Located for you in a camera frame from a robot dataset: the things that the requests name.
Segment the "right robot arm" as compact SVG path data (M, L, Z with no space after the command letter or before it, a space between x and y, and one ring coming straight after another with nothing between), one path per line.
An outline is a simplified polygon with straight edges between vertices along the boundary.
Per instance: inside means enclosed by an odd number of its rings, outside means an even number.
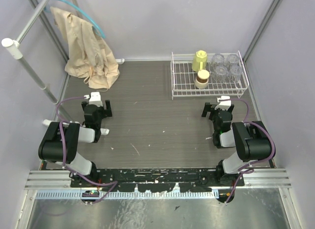
M232 148L236 151L221 160L215 169L215 181L223 187L235 181L241 170L262 160L269 160L275 155L274 143L270 140L262 121L233 122L234 105L230 101L218 104L206 102L201 116L209 115L213 124L212 141L217 148Z

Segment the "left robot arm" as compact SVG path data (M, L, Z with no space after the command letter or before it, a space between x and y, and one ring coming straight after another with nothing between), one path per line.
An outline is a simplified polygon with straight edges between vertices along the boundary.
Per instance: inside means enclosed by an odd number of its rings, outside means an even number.
M104 187L108 183L100 182L100 175L95 163L85 159L77 151L78 143L97 143L109 129L101 127L102 120L112 117L109 100L105 105L101 101L82 102L84 111L83 125L75 122L50 122L39 145L38 156L41 160L56 163L70 171L73 180L81 178L88 188Z

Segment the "glass with brown liquid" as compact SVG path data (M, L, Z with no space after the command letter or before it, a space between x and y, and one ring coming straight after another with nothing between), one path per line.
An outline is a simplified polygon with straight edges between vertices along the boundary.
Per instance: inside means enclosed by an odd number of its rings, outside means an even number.
M209 78L209 71L205 69L198 71L194 82L195 87L198 89L205 89L206 87L208 87Z

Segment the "yellow mug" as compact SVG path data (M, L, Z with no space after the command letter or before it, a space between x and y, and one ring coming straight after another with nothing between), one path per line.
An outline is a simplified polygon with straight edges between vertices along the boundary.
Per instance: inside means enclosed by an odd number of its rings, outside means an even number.
M198 72L200 70L206 69L207 65L207 52L199 50L194 54L192 62L192 70Z

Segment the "clear plastic cup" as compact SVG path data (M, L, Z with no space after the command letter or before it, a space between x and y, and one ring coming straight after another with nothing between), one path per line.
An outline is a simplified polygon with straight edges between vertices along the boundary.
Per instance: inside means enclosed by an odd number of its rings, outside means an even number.
M216 53L212 56L211 65L213 67L224 65L224 60L224 55L222 55L221 53Z
M238 64L239 64L239 56L237 54L229 54L226 57L225 65L227 67L231 67L233 65L238 65Z
M238 83L242 76L242 69L238 65L233 65L228 74L228 78L230 81L234 83Z
M225 66L219 65L214 69L213 78L218 83L224 83L227 78L228 70Z

